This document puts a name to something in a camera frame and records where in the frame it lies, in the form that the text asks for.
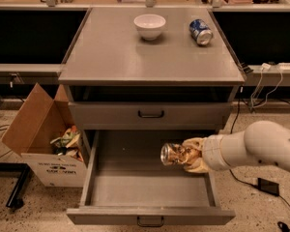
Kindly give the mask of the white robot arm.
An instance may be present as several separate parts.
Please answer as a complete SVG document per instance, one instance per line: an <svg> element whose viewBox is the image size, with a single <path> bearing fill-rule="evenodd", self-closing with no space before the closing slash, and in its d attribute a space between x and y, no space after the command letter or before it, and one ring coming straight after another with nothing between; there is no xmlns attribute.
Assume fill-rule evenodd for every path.
<svg viewBox="0 0 290 232"><path fill-rule="evenodd" d="M255 122L233 134L190 138L183 146L201 153L200 158L184 167L187 172L263 165L274 165L290 172L290 130L271 121Z"/></svg>

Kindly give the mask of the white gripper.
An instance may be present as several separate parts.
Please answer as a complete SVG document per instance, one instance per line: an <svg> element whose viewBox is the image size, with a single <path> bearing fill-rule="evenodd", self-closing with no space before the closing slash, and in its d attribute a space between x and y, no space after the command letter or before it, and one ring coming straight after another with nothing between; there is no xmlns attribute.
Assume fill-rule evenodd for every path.
<svg viewBox="0 0 290 232"><path fill-rule="evenodd" d="M186 148L202 152L202 158L197 159L192 165L186 165L184 169L190 173L207 173L210 169L215 171L228 170L231 166L226 162L221 153L221 141L223 136L216 134L207 137L194 137L183 142Z"/></svg>

